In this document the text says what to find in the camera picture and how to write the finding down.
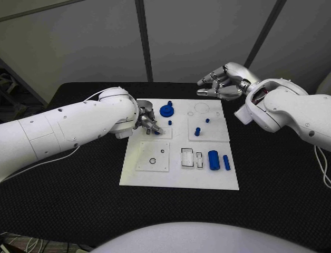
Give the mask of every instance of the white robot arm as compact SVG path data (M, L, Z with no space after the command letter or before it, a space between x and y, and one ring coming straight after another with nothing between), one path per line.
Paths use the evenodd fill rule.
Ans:
M99 100L63 106L22 120L0 124L0 182L20 168L108 133L118 139L138 126L163 133L153 104L135 101L128 92L107 89Z
M246 95L245 104L235 112L243 124L252 121L268 131L277 132L288 125L301 139L331 152L331 96L308 95L290 80L261 79L238 63L228 63L199 82L213 81L212 89L199 95L228 101Z

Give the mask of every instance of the white board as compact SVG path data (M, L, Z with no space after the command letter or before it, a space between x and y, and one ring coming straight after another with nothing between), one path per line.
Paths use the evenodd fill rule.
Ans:
M171 117L164 118L160 115L160 108L167 104L169 100L144 100L153 103L157 124L166 129L166 135L147 134L144 128L134 130L128 140L120 185L239 190L222 102L219 100L174 99L171 100L174 114ZM202 128L200 139L194 136L196 125ZM147 155L141 155L144 153L144 148L141 148L144 145L141 143L144 142L147 142ZM158 150L166 150L164 145L167 143L170 148L169 164L163 161L164 157L157 153ZM183 166L182 148L193 150L193 167ZM210 170L210 150L216 150L219 153L219 170ZM156 159L156 164L153 165L150 164L151 152L161 157ZM196 154L199 152L202 152L203 168L197 168ZM223 155L228 155L229 158L229 171L225 167Z

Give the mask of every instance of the black tablecloth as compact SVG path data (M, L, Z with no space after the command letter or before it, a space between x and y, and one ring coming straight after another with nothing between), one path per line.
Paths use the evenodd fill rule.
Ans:
M196 96L190 83L68 83L49 109L112 86L140 99L210 99ZM313 249L331 248L331 190L313 145L288 127L269 133L255 123L243 125L233 116L242 103L223 102L239 191L120 186L128 139L108 134L68 159L0 184L0 229L99 245L157 223L205 221L255 229Z

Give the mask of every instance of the blue object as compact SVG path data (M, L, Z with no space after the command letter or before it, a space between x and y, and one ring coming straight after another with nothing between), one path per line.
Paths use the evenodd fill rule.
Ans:
M230 170L230 164L229 164L229 159L226 155L223 156L223 159L225 159L225 168L226 170Z
M210 170L220 169L219 154L216 150L209 151Z
M173 113L174 113L174 109L173 109L173 107L171 107L171 101L169 101L169 103L167 103L167 105L164 105L161 108L160 108L160 115L163 116L163 117L170 117L171 115L173 115Z
M194 135L196 135L196 136L200 135L200 131L202 131L202 129L200 129L200 128L196 128L196 132L194 132Z

